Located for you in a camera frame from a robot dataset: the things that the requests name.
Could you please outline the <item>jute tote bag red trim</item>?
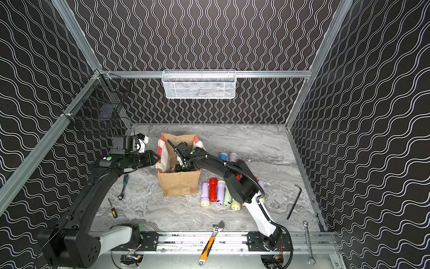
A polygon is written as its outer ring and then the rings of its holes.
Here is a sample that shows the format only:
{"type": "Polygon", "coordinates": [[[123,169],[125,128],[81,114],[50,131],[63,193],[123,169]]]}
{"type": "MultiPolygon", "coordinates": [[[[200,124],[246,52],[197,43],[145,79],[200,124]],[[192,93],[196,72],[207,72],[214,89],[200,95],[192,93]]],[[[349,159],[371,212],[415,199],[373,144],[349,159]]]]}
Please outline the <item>jute tote bag red trim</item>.
{"type": "Polygon", "coordinates": [[[204,148],[197,135],[174,136],[163,133],[158,141],[157,155],[161,159],[156,163],[156,168],[164,197],[187,196],[198,192],[200,170],[183,169],[174,151],[174,146],[182,142],[192,150],[204,148]]]}

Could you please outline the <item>blue flashlight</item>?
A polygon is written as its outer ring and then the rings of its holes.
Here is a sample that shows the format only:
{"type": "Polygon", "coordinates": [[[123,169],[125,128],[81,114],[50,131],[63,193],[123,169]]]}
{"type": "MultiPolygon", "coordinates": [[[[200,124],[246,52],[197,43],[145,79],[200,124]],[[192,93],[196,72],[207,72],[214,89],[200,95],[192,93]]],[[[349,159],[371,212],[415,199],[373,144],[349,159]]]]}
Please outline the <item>blue flashlight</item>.
{"type": "Polygon", "coordinates": [[[227,155],[226,153],[224,153],[224,152],[220,153],[219,157],[220,157],[222,160],[228,160],[228,155],[227,155]]]}

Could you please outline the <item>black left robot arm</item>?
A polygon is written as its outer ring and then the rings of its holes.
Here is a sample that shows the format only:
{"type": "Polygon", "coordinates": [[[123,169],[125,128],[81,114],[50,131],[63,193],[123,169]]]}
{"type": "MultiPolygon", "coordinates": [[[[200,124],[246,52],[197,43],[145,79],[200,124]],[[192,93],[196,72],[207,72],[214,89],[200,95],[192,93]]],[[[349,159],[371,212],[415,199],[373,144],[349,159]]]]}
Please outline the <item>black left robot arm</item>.
{"type": "Polygon", "coordinates": [[[72,206],[52,228],[38,236],[39,254],[54,267],[91,267],[103,253],[116,247],[137,248],[142,239],[136,224],[122,224],[101,235],[90,233],[94,217],[111,186],[122,175],[151,167],[161,158],[146,148],[148,137],[139,133],[115,136],[108,154],[101,155],[72,206]]]}

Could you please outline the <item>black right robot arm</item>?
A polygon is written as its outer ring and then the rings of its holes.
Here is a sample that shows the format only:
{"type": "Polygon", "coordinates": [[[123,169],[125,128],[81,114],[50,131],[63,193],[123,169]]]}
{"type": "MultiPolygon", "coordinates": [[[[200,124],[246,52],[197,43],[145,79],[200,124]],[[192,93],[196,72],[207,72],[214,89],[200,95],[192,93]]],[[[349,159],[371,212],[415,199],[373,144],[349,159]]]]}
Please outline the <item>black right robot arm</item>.
{"type": "Polygon", "coordinates": [[[184,167],[208,170],[223,177],[232,198],[244,205],[255,221],[266,249],[278,248],[282,237],[285,237],[290,249],[293,249],[290,233],[286,227],[277,224],[271,218],[263,204],[265,192],[244,161],[222,160],[202,148],[190,149],[184,142],[178,145],[174,145],[171,141],[168,143],[184,167]]]}

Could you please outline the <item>lavender flashlight back row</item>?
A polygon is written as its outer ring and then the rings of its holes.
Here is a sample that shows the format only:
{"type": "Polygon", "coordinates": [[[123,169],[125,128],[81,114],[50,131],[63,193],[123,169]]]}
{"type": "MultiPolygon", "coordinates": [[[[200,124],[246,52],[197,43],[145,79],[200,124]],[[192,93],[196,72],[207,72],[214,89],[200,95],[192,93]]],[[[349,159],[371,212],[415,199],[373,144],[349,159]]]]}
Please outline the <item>lavender flashlight back row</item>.
{"type": "Polygon", "coordinates": [[[235,152],[231,152],[228,156],[228,161],[237,162],[237,154],[235,152]]]}

